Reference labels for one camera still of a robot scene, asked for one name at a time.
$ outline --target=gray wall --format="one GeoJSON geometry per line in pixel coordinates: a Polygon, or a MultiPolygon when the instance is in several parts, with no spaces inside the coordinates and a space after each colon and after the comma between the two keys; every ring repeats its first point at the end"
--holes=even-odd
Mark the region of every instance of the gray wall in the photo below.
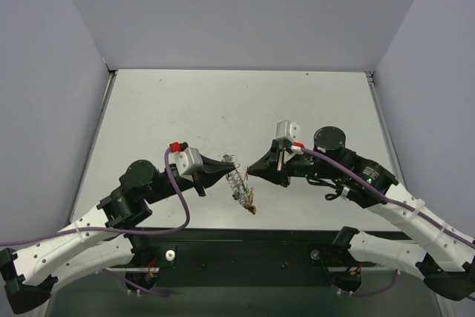
{"type": "Polygon", "coordinates": [[[413,0],[73,0],[111,68],[374,70],[413,0]]]}
{"type": "MultiPolygon", "coordinates": [[[[407,185],[475,235],[475,0],[415,0],[376,70],[407,185]]],[[[473,316],[475,304],[457,304],[473,316]]]]}
{"type": "MultiPolygon", "coordinates": [[[[0,0],[0,241],[73,203],[108,72],[71,0],[0,0]]],[[[9,316],[1,284],[0,316],[9,316]]]]}

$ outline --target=white tabletop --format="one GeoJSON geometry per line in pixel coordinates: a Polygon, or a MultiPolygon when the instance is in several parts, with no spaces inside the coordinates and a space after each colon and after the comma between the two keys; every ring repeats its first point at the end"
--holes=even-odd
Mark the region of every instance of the white tabletop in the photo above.
{"type": "MultiPolygon", "coordinates": [[[[390,169],[364,73],[120,70],[72,219],[118,187],[119,177],[135,160],[150,160],[162,171],[169,143],[186,141],[216,160],[234,154],[242,169],[269,150],[276,123],[287,119],[301,126],[307,147],[313,147],[317,129],[338,126],[347,135],[348,148],[390,169]]],[[[288,188],[257,177],[248,184],[254,187],[256,215],[232,198],[224,179],[206,197],[188,190],[189,227],[398,230],[354,203],[325,201],[329,190],[304,179],[292,179],[288,188]]],[[[154,214],[141,226],[178,226],[185,219],[176,196],[151,209],[154,214]]]]}

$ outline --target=metal bracket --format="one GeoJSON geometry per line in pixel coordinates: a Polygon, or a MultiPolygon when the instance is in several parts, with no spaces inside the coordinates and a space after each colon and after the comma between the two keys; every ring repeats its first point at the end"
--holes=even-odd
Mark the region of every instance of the metal bracket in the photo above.
{"type": "Polygon", "coordinates": [[[368,83],[374,83],[374,71],[365,71],[364,74],[366,74],[366,79],[368,83]]]}

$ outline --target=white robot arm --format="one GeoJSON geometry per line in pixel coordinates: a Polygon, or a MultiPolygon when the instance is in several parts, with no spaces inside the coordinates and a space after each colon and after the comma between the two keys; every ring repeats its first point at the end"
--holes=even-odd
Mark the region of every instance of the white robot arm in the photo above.
{"type": "Polygon", "coordinates": [[[186,143],[171,144],[165,161],[166,173],[158,172],[146,160],[132,163],[119,179],[120,187],[81,218],[33,245],[2,250],[0,273],[13,312],[32,310],[66,284],[107,267],[129,264],[134,259],[150,261],[157,255],[164,260],[161,264],[172,264],[173,259],[165,258],[170,252],[157,252],[147,237],[185,228],[189,211],[181,191],[195,188],[204,196],[205,189],[235,166],[204,157],[186,143]],[[170,153],[175,161],[173,165],[168,163],[170,153]],[[151,215],[149,204],[175,194],[186,211],[186,222],[182,226],[155,232],[130,230],[151,215]]]}
{"type": "Polygon", "coordinates": [[[389,241],[344,227],[333,245],[348,251],[355,260],[408,272],[422,278],[435,293],[455,301],[475,292],[473,237],[435,215],[384,167],[345,148],[346,137],[339,128],[319,129],[313,150],[299,142],[300,131],[289,120],[278,123],[271,149],[247,173],[284,187],[291,177],[329,186],[336,193],[326,195],[327,200],[351,200],[414,241],[389,241]]]}

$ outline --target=purple cable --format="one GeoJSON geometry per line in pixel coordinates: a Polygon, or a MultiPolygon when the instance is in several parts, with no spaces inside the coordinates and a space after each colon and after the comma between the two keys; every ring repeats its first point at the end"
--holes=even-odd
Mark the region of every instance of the purple cable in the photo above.
{"type": "Polygon", "coordinates": [[[114,276],[115,278],[118,278],[119,280],[124,281],[125,283],[135,287],[136,289],[138,289],[138,290],[140,290],[144,293],[148,293],[149,295],[155,295],[155,296],[159,296],[159,297],[169,297],[170,296],[170,292],[168,292],[168,291],[149,290],[149,289],[146,289],[145,287],[141,287],[140,285],[135,284],[134,282],[128,280],[127,278],[124,278],[122,275],[117,274],[116,272],[113,272],[113,271],[110,271],[110,270],[107,270],[107,269],[102,269],[102,271],[105,272],[106,274],[114,276]]]}
{"type": "MultiPolygon", "coordinates": [[[[173,173],[171,172],[170,162],[168,161],[168,156],[171,152],[170,148],[167,148],[165,151],[165,170],[166,174],[168,175],[168,179],[170,180],[171,185],[173,186],[175,192],[177,193],[178,198],[180,199],[181,204],[183,205],[183,209],[185,209],[186,220],[181,226],[177,228],[170,228],[164,230],[151,230],[151,231],[143,231],[143,230],[132,230],[132,229],[115,229],[115,228],[105,228],[103,226],[89,226],[84,228],[78,228],[80,232],[110,232],[110,233],[117,233],[117,234],[129,234],[129,235],[168,235],[181,232],[184,230],[189,222],[190,222],[190,210],[188,205],[186,204],[185,198],[183,193],[180,191],[180,187],[178,187],[177,181],[173,177],[173,173]]],[[[57,232],[54,234],[43,235],[42,237],[26,239],[24,241],[6,241],[0,242],[0,246],[18,246],[18,245],[26,245],[32,244],[37,241],[44,241],[46,239],[60,237],[62,235],[68,234],[76,234],[77,231],[75,229],[63,230],[61,232],[57,232]]]]}
{"type": "Polygon", "coordinates": [[[348,291],[345,291],[345,290],[341,290],[341,292],[345,295],[350,295],[351,297],[370,297],[370,296],[379,295],[380,293],[385,293],[386,291],[391,290],[394,287],[394,285],[396,285],[396,282],[398,281],[398,276],[399,276],[399,272],[398,270],[396,270],[394,272],[393,278],[391,279],[391,282],[389,283],[389,285],[379,290],[370,291],[368,293],[358,293],[358,292],[349,293],[348,291]]]}
{"type": "MultiPolygon", "coordinates": [[[[309,150],[308,148],[302,148],[302,152],[307,154],[307,155],[322,159],[323,161],[326,161],[327,163],[329,163],[331,166],[336,167],[338,170],[340,170],[343,173],[347,174],[349,177],[354,179],[354,181],[356,181],[360,185],[362,185],[365,189],[367,189],[369,192],[371,192],[373,195],[375,195],[381,201],[386,202],[386,203],[395,204],[395,205],[403,207],[404,209],[407,209],[411,212],[414,212],[416,210],[415,208],[413,208],[412,206],[410,206],[406,203],[399,202],[397,200],[392,200],[392,199],[384,196],[380,191],[378,191],[377,189],[372,187],[369,183],[367,183],[365,180],[363,180],[357,174],[355,174],[351,170],[347,169],[346,167],[344,167],[340,163],[337,163],[336,161],[330,159],[328,156],[326,156],[324,154],[321,154],[320,152],[317,152],[317,151],[309,150]]],[[[439,224],[437,221],[435,221],[433,218],[429,217],[425,213],[419,212],[419,213],[417,213],[417,215],[424,218],[427,222],[429,222],[430,224],[435,226],[437,229],[444,229],[444,227],[441,224],[439,224]]],[[[472,242],[468,241],[467,239],[457,235],[456,233],[451,232],[449,230],[444,230],[444,233],[446,235],[454,238],[454,239],[457,239],[458,241],[462,242],[463,244],[469,246],[470,248],[475,249],[475,244],[473,244],[472,242]]]]}

